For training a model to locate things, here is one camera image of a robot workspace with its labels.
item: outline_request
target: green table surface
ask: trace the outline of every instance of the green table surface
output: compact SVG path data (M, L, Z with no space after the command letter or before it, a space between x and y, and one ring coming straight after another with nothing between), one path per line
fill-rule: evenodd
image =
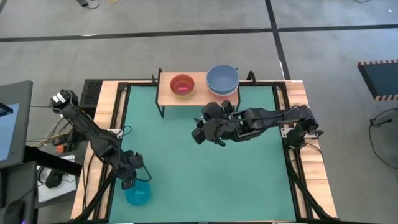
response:
M144 156L152 175L152 198L135 207L116 181L110 223L235 222L295 220L282 140L278 128L226 147L191 137L198 106L169 106L162 118L156 87L132 86L125 125L132 132L122 148ZM272 88L242 86L241 109L275 109ZM143 169L138 176L147 178Z

